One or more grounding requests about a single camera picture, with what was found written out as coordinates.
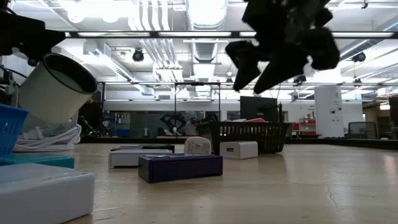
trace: white cylinder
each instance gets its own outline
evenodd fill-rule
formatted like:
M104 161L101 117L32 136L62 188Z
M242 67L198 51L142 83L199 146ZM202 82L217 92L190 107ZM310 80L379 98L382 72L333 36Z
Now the white cylinder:
M19 106L48 124L60 124L97 91L94 77L79 63L49 53L19 88Z

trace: white box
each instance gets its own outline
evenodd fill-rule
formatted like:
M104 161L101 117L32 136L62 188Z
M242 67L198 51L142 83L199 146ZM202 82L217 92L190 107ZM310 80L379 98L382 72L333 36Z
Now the white box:
M227 159L258 157L258 144L255 141L222 142L220 144L220 155Z
M0 167L0 223L54 224L90 214L94 174L41 164Z
M109 152L109 168L138 166L138 158L144 155L173 154L168 149L118 149Z

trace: table surface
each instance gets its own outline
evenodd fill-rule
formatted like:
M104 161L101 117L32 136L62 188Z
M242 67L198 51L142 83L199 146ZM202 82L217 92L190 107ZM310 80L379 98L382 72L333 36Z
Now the table surface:
M116 144L80 144L76 168L95 173L86 223L397 223L398 152L286 145L280 154L224 160L224 175L147 184L108 169ZM177 146L176 152L182 152Z

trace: blue basket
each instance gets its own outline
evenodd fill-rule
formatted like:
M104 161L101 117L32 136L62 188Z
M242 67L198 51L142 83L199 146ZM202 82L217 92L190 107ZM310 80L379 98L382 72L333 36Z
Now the blue basket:
M0 155L12 154L29 111L0 104Z

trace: teal tray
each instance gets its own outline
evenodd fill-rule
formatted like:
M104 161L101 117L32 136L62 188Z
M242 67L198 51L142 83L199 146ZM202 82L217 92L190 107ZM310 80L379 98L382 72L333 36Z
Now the teal tray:
M48 166L75 168L75 158L70 156L46 154L46 153L23 153L0 155L0 166L36 163Z

